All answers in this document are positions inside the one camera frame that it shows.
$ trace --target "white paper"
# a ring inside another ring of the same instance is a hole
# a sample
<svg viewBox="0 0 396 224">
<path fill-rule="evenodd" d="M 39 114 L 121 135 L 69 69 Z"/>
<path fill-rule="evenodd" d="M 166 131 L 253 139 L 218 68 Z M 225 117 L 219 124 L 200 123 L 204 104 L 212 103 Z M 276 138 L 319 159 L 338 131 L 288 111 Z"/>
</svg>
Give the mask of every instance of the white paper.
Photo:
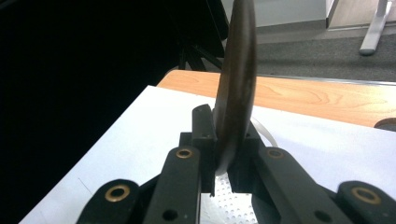
<svg viewBox="0 0 396 224">
<path fill-rule="evenodd" d="M 191 111 L 214 101 L 148 86 L 21 223 L 76 223 L 108 181 L 142 185 L 158 175 L 180 133 L 191 131 Z M 320 185 L 337 191 L 360 180 L 396 198 L 396 133 L 257 106 L 252 116 Z"/>
</svg>

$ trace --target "gray carpet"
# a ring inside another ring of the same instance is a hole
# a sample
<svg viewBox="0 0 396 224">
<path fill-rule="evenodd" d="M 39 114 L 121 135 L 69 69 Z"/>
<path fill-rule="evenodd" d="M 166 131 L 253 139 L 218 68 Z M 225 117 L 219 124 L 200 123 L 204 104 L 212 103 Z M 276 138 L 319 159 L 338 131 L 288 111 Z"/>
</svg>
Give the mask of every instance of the gray carpet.
<svg viewBox="0 0 396 224">
<path fill-rule="evenodd" d="M 259 76 L 396 82 L 396 35 L 382 35 L 376 53 L 360 56 L 364 37 L 311 39 L 257 46 Z M 208 71 L 220 72 L 205 61 Z"/>
</svg>

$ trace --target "floor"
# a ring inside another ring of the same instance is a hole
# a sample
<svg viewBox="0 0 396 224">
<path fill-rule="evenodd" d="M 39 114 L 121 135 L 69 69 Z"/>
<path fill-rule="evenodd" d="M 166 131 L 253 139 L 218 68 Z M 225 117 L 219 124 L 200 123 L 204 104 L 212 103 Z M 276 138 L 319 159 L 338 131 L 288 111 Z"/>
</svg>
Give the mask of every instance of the floor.
<svg viewBox="0 0 396 224">
<path fill-rule="evenodd" d="M 393 1 L 388 23 L 396 22 L 396 2 Z M 377 9 L 378 0 L 339 0 L 329 28 L 368 26 Z"/>
</svg>

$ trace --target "perforated surface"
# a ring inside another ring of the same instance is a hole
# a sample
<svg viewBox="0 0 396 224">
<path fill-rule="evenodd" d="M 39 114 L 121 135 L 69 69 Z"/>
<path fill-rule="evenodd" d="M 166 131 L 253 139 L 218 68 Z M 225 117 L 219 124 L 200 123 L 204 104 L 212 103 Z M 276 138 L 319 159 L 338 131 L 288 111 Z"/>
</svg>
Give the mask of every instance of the perforated surface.
<svg viewBox="0 0 396 224">
<path fill-rule="evenodd" d="M 227 174 L 216 177 L 215 194 L 201 196 L 201 223 L 257 223 L 251 195 L 232 193 Z"/>
</svg>

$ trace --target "wooden table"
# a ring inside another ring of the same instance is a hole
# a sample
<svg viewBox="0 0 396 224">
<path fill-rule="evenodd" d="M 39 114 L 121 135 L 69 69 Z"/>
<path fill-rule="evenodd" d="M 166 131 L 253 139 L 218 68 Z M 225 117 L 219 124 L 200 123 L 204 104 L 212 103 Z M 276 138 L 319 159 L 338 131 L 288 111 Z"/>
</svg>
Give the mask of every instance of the wooden table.
<svg viewBox="0 0 396 224">
<path fill-rule="evenodd" d="M 216 97 L 218 73 L 172 70 L 158 87 Z M 257 77 L 254 105 L 374 127 L 396 118 L 396 86 Z"/>
</svg>

